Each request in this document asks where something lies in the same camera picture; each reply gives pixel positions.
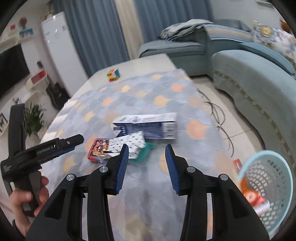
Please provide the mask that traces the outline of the person's left hand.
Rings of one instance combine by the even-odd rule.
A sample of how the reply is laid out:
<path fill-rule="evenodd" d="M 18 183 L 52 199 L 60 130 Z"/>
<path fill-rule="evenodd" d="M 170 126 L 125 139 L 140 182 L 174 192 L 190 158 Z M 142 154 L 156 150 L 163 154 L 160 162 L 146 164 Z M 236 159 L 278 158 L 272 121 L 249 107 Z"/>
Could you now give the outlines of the person's left hand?
<path fill-rule="evenodd" d="M 41 176 L 41 190 L 39 193 L 40 205 L 35 209 L 34 216 L 37 216 L 44 206 L 44 204 L 49 199 L 49 190 L 47 185 L 49 180 L 45 176 Z M 15 226 L 22 236 L 26 236 L 27 232 L 31 226 L 31 222 L 23 211 L 22 204 L 31 202 L 33 199 L 33 194 L 29 191 L 24 190 L 14 190 L 10 195 L 11 210 L 15 216 Z"/>

